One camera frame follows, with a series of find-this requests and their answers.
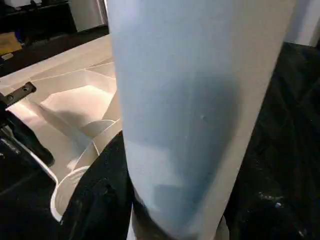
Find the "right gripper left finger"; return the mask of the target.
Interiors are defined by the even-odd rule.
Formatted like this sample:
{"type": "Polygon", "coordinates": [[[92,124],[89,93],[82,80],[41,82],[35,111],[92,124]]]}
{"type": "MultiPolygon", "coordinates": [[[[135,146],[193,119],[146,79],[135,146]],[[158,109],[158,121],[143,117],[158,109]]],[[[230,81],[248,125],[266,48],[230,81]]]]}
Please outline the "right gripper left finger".
{"type": "Polygon", "coordinates": [[[125,240],[133,201],[120,131],[81,177],[64,212],[61,240],[125,240]]]}

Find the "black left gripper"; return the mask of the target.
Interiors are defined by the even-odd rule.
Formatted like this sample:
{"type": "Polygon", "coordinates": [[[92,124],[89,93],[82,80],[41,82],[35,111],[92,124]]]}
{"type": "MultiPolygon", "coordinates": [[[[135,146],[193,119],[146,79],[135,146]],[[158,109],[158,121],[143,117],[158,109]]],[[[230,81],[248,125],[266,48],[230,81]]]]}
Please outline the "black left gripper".
{"type": "Polygon", "coordinates": [[[9,110],[9,107],[36,91],[35,85],[27,82],[7,95],[0,95],[0,128],[8,127],[19,143],[50,167],[55,162],[52,153],[41,144],[34,131],[9,110]]]}

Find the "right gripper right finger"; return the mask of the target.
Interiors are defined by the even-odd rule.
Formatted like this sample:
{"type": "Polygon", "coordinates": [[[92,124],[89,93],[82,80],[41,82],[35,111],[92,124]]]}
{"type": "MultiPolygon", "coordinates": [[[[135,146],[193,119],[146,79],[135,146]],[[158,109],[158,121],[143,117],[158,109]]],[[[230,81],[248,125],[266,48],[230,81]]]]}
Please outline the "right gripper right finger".
{"type": "Polygon", "coordinates": [[[232,240],[318,240],[320,194],[304,169],[248,151],[224,216],[232,240]]]}

